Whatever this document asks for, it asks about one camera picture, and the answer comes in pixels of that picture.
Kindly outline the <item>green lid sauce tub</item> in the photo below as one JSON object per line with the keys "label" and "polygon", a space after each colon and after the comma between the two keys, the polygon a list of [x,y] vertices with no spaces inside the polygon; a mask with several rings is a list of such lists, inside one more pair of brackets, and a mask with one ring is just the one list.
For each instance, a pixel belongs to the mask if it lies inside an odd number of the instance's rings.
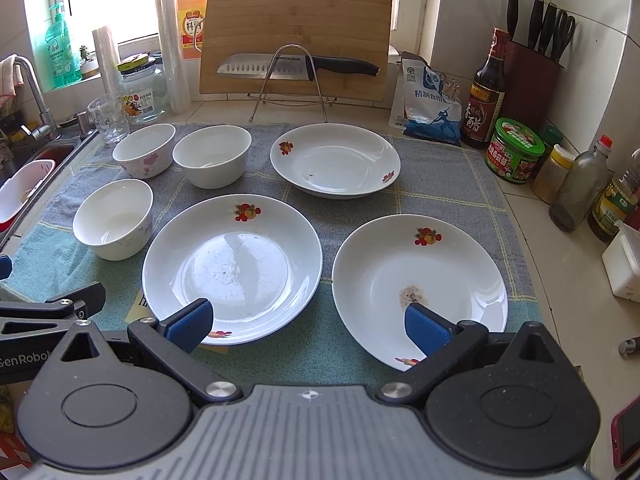
{"label": "green lid sauce tub", "polygon": [[488,168],[503,180],[524,184],[538,159],[544,142],[526,125],[511,118],[499,118],[485,154]]}

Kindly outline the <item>clear drinking glass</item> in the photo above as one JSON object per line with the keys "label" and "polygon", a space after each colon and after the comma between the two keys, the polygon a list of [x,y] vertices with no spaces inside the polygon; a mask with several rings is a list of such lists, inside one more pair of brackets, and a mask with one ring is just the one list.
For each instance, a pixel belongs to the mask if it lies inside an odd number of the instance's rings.
{"label": "clear drinking glass", "polygon": [[87,113],[107,146],[115,146],[130,133],[122,101],[114,94],[104,94],[91,101]]}

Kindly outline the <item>tall plastic cup stack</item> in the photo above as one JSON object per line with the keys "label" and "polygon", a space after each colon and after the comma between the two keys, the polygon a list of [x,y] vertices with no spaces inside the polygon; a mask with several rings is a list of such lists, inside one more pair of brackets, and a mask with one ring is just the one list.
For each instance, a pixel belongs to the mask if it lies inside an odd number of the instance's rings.
{"label": "tall plastic cup stack", "polygon": [[170,107],[175,114],[185,113],[191,106],[191,97],[181,53],[176,0],[155,0],[155,6]]}

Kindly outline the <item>chrome sink faucet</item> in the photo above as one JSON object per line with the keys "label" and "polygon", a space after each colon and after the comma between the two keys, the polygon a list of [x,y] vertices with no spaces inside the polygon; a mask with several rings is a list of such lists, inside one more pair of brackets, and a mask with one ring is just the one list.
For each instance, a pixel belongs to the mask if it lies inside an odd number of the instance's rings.
{"label": "chrome sink faucet", "polygon": [[29,135],[36,141],[56,140],[60,133],[58,132],[58,127],[56,126],[56,122],[52,116],[50,108],[47,106],[47,103],[44,100],[34,68],[32,67],[32,63],[28,58],[17,55],[15,57],[14,64],[21,69],[23,76],[26,78],[30,91],[32,92],[32,96],[34,97],[34,101],[39,110],[40,125],[32,130]]}

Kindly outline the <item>orange oil jug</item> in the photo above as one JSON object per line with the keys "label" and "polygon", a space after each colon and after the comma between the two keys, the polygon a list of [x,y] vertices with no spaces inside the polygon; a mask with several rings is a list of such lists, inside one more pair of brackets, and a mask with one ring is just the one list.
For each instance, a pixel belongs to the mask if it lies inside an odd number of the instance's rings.
{"label": "orange oil jug", "polygon": [[186,60],[201,57],[207,0],[177,0],[177,20],[182,56]]}

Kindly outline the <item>white blue salt bag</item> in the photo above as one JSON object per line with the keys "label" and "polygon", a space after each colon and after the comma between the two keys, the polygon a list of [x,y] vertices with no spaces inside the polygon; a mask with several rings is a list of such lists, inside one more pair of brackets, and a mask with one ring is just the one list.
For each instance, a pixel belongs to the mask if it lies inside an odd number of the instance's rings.
{"label": "white blue salt bag", "polygon": [[461,141],[459,85],[435,72],[424,58],[401,52],[390,121],[405,136],[451,145]]}

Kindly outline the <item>yellow lid spice jar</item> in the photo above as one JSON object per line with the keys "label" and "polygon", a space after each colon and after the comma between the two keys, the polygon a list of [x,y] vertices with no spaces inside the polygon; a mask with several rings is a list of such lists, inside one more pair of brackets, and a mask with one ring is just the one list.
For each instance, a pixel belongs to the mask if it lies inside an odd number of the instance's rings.
{"label": "yellow lid spice jar", "polygon": [[552,202],[575,158],[575,154],[555,144],[532,184],[532,190],[540,200],[546,204]]}

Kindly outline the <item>plain white bowl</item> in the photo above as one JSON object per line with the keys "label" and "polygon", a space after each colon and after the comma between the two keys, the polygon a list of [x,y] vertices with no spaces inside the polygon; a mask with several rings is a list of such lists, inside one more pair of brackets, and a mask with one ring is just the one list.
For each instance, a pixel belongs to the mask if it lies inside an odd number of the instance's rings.
{"label": "plain white bowl", "polygon": [[203,190],[216,190],[244,174],[252,136],[241,127],[208,126],[187,134],[174,147],[172,158],[186,180]]}

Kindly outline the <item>pink cased phone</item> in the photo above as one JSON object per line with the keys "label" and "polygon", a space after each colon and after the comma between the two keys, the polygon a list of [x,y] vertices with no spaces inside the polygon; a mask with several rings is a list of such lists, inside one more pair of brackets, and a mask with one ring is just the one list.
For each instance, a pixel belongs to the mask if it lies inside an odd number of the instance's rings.
{"label": "pink cased phone", "polygon": [[613,465],[620,469],[639,451],[640,442],[640,399],[616,414],[611,422]]}

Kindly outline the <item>white plastic box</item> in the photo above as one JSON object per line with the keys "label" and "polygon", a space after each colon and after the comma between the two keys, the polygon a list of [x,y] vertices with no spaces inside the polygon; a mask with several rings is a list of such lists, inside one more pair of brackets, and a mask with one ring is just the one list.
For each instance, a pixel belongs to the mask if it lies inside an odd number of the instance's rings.
{"label": "white plastic box", "polygon": [[636,304],[640,302],[639,257],[639,232],[622,223],[602,254],[602,261],[612,294]]}

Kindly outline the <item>glass storage jar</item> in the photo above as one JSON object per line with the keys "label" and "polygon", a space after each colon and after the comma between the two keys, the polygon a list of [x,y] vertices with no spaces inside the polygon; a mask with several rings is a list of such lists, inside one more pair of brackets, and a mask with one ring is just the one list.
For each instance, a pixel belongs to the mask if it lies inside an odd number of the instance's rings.
{"label": "glass storage jar", "polygon": [[154,122],[167,112],[168,90],[162,64],[151,53],[128,56],[117,65],[122,107],[130,124]]}

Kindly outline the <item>grey checked dish towel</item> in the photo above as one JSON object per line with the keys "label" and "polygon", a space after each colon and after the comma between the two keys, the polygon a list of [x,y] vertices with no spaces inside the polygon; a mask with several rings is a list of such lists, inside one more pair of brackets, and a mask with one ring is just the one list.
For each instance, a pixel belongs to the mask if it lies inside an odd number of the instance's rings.
{"label": "grey checked dish towel", "polygon": [[[392,186],[361,200],[324,200],[293,188],[273,170],[270,148],[282,133],[281,125],[250,128],[253,142],[245,174],[230,186],[230,192],[267,195],[294,206],[318,232],[325,266],[332,266],[337,249],[357,226],[398,212],[425,214],[467,232],[494,259],[509,294],[510,330],[539,318],[534,286],[506,200],[480,153],[396,136],[393,146],[401,170]],[[79,244],[72,232],[82,201],[123,175],[111,150],[99,148],[58,189],[18,246],[12,273],[1,284],[3,299],[40,302],[96,281],[106,291],[106,304],[96,324],[102,330],[125,326],[126,315],[140,302],[142,257],[103,260]],[[376,386],[393,374],[349,335],[336,312],[328,281],[320,283],[311,305],[284,330],[224,353],[203,348],[195,355],[244,386],[256,382]]]}

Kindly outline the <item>white bowl pink flower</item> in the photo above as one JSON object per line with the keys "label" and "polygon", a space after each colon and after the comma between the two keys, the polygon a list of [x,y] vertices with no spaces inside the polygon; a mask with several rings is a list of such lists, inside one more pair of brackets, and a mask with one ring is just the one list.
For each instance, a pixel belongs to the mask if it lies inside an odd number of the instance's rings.
{"label": "white bowl pink flower", "polygon": [[154,178],[172,164],[177,129],[171,124],[143,127],[117,144],[113,159],[130,177]]}

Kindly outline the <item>dark vinegar bottle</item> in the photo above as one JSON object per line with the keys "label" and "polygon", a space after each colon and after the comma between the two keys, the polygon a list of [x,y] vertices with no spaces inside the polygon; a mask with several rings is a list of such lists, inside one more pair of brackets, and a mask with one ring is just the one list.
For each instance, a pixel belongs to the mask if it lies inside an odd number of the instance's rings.
{"label": "dark vinegar bottle", "polygon": [[461,135],[465,144],[484,148],[498,118],[506,90],[504,58],[509,34],[495,28],[484,65],[474,75],[469,99],[461,121]]}

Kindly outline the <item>white plate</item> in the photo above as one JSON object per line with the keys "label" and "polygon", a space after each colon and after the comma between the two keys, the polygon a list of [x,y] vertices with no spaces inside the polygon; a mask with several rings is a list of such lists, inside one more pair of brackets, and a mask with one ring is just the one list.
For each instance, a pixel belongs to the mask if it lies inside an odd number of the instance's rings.
{"label": "white plate", "polygon": [[392,214],[352,232],[335,256],[332,290],[349,333],[396,370],[425,358],[405,331],[413,302],[492,332],[508,319],[506,285],[488,252],[456,226],[420,214]]}
{"label": "white plate", "polygon": [[256,194],[203,200],[154,237],[142,292],[163,320],[194,300],[214,311],[203,344],[248,344],[292,322],[320,283],[322,248],[294,207]]}
{"label": "white plate", "polygon": [[288,130],[273,142],[270,162],[294,188],[330,200],[353,200],[382,191],[401,170],[400,157],[385,138],[343,124]]}

